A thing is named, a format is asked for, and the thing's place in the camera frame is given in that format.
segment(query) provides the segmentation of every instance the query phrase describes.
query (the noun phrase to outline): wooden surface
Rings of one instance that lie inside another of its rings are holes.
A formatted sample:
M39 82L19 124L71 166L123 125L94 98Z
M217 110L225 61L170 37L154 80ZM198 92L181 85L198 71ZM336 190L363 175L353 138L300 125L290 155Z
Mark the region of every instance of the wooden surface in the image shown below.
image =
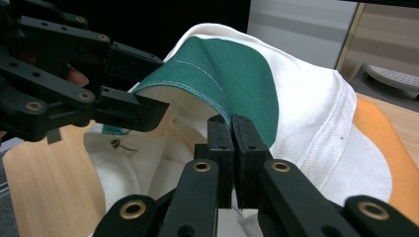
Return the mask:
M24 142L5 154L20 236L88 236L105 214L100 181L83 144L87 128L63 127L59 142Z
M362 94L358 96L375 103L382 110L419 168L419 113Z

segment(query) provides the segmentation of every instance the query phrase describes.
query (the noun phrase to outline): hand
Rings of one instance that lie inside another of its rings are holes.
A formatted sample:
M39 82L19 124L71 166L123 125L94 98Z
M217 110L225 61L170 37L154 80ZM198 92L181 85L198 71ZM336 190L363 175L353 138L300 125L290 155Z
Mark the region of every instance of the hand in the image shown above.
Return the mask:
M36 64L36 57L33 54L21 54L18 56L18 58L32 65ZM67 67L67 81L81 87L84 87L87 84L89 84L89 79L83 73L72 67L70 64L68 64ZM6 131L0 131L0 139L5 134Z

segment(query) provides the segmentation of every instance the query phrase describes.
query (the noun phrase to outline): stitched seam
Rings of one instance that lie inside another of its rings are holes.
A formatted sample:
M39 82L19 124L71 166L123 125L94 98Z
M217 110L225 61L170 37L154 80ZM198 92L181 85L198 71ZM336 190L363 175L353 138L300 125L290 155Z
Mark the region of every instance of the stitched seam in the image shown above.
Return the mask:
M130 179L130 185L133 191L138 193L138 181L136 180L136 174L135 171L132 169L132 164L128 160L129 158L125 156L123 151L116 150L118 159L123 161L124 167L126 168L126 171L128 172L128 178Z
M304 151L304 153L302 154L302 159L299 160L297 162L297 165L303 170L303 166L305 167L307 165L307 163L312 163L313 161L311 161L311 159L308 159L308 156L310 156L309 154L313 152L313 148L316 147L316 144L318 144L318 142L321 140L319 140L320 135L324 134L324 132L327 131L328 125L331 124L331 121L334 120L338 114L338 109L341 108L342 105L345 104L345 98L343 97L344 92L346 92L347 88L343 85L343 83L341 81L340 82L340 88L339 91L337 93L337 100L336 103L333 105L333 108L331 110L331 112L329 113L326 121L323 123L323 125L319 128L319 130L316 132L316 134L314 135L314 138L311 140L310 144L308 145L307 149ZM327 174L326 177L323 177L321 179L321 181L318 184L315 184L316 186L318 186L319 190L322 190L324 185L328 182L331 174L333 174L333 171L336 169L337 164L340 161L340 157L342 155L342 152L340 153L339 157L333 157L333 163L332 166L329 166L329 173Z
M228 113L222 108L221 105L219 105L217 102L213 101L212 99L210 99L209 97L205 96L204 94L202 94L201 92L195 90L194 88L185 85L183 83L180 82L174 82L174 81L159 81L157 83L152 83L152 84L148 84L143 86L141 89L147 88L147 87L153 87L153 86L175 86L175 87L179 87L182 89L187 88L188 90L190 90L194 95L198 96L199 98L203 98L205 100L208 100L208 102L213 105L214 107L218 108L219 113L224 117L224 119L227 122L227 125L230 126L231 122L230 122L230 117L228 116Z
M218 87L218 89L222 92L222 93L224 93L224 91L222 90L222 88L219 86L219 84L210 76L210 74L209 73L207 73L207 72L205 72L201 67L199 67L199 66L197 66L197 65L195 65L195 64L193 64L193 63L191 63L191 62L184 62L184 61L181 61L181 60L174 60L175 62L179 62L179 63L183 63L183 64L186 64L186 65L189 65L189 66L192 66L192 67L195 67L195 68L197 68L198 70L200 70L200 71L202 71L204 74L206 74L208 77L209 77L209 79L213 82L213 83L215 83L215 85L216 85L216 87Z
M338 74L336 71L334 71L334 73L333 74L335 74L335 76L340 76L340 74ZM349 96L350 95L350 93L351 93L351 91L350 91L350 89L349 88L347 88L347 87L345 87L345 84L344 83L342 83L342 87L343 87L343 89L342 89L342 94L340 95L340 97L342 97L342 96L345 96L344 98L341 98L340 100L342 100L342 103L341 103L341 105L345 105L345 104L347 104L348 102L350 103L352 100L351 100L351 97ZM352 126L350 126L349 127L349 130L347 131L347 137L349 137L349 134L351 133L351 130L352 130ZM336 162L336 164L334 165L334 167L333 167L333 169L330 171L330 173L329 173L329 175L326 177L326 179L323 181L323 184L319 187L319 189L320 190L322 190L326 185L327 185L327 183L329 183L329 181L330 181L330 177L332 176L332 174L335 172L335 170L336 170L336 168L338 167L338 165L339 165L339 163L341 163L342 162L342 159L341 159L341 157L342 157L342 155L343 155L343 151L345 150L345 148L346 148L346 146L347 146L347 144L348 144L348 141L346 141L345 142L345 145L342 147L342 152L341 152L341 154L340 154L340 157L339 157L339 160Z

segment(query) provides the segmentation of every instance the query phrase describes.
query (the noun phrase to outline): orange fabric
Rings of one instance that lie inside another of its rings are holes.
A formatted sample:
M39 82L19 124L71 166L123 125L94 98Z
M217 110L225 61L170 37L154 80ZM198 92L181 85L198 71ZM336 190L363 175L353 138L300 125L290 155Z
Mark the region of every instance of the orange fabric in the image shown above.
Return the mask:
M388 163L393 181L389 204L419 225L419 170L393 126L375 104L361 98L354 124Z

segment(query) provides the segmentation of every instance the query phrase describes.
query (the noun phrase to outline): white garment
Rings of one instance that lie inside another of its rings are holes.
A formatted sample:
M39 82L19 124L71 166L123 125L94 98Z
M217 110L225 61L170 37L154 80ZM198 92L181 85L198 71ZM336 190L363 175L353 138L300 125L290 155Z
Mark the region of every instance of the white garment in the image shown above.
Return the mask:
M353 125L356 94L337 71L306 63L217 24L192 27L164 61L170 60L191 36L235 41L265 57L274 77L280 110L276 139L269 147L274 158L297 164L326 198L340 205L356 195L388 201L389 169L377 147ZM217 114L189 92L172 86L149 87L137 93L170 103L173 116L157 137L137 131L102 134L97 132L99 124L85 134L86 149L105 190L107 209L131 194L159 198L175 188L183 166L193 159L193 145L206 139L207 119ZM113 139L139 151L115 149L111 146ZM226 231L261 236L256 210L229 211L221 211L220 218L231 218L232 211L238 214L233 214L238 220L232 219L228 225L223 225L225 221L218 223L218 236L228 236L224 235Z

